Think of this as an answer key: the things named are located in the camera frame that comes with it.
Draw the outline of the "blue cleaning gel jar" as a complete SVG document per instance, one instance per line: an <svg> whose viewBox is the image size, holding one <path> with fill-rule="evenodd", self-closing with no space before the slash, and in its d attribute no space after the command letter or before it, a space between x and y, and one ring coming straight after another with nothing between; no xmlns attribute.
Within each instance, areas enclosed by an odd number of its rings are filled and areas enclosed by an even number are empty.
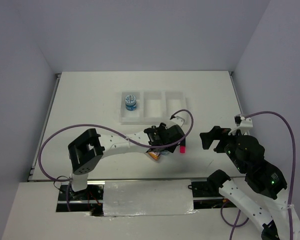
<svg viewBox="0 0 300 240"><path fill-rule="evenodd" d="M128 94L124 98L125 108L128 111L134 111L137 108L137 98L133 94Z"/></svg>
<svg viewBox="0 0 300 240"><path fill-rule="evenodd" d="M163 156L167 156L170 154L170 152L168 150L164 150L164 151L161 151L160 154Z"/></svg>

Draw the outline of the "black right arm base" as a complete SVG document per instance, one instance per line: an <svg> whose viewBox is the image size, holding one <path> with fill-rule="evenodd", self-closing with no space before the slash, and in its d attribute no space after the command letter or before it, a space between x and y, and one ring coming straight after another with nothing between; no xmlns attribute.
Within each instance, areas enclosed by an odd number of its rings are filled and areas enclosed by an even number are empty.
<svg viewBox="0 0 300 240"><path fill-rule="evenodd" d="M207 181L192 181L187 188L192 192L193 208L220 209L229 200L212 189Z"/></svg>

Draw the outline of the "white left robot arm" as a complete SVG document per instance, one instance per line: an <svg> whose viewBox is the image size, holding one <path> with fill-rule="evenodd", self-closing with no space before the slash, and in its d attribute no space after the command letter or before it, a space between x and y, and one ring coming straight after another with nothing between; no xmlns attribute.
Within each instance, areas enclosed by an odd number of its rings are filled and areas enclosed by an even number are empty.
<svg viewBox="0 0 300 240"><path fill-rule="evenodd" d="M127 153L173 153L185 133L178 125L160 123L143 131L120 136L101 135L90 128L68 145L72 165L70 194L81 200L88 193L88 176L101 159Z"/></svg>

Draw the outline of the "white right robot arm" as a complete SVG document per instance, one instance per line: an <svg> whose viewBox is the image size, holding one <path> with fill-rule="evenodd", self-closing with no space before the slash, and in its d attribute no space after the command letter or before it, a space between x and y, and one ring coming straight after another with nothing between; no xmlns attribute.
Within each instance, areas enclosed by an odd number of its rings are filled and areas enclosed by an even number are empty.
<svg viewBox="0 0 300 240"><path fill-rule="evenodd" d="M199 136L205 150L217 141L214 151L225 153L246 183L240 189L219 169L207 178L208 192L229 199L252 221L263 240L300 240L300 219L288 202L288 184L279 168L265 160L265 148L259 141L220 126Z"/></svg>

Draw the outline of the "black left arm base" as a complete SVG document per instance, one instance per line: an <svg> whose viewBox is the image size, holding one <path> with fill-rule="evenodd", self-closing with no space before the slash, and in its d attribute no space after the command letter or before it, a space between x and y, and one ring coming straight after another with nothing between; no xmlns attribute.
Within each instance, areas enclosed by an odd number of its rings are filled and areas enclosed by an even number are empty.
<svg viewBox="0 0 300 240"><path fill-rule="evenodd" d="M90 216L101 217L103 211L103 196L105 184L88 183L87 188L75 192L68 182L53 182L58 190L56 203L57 213L85 212Z"/></svg>

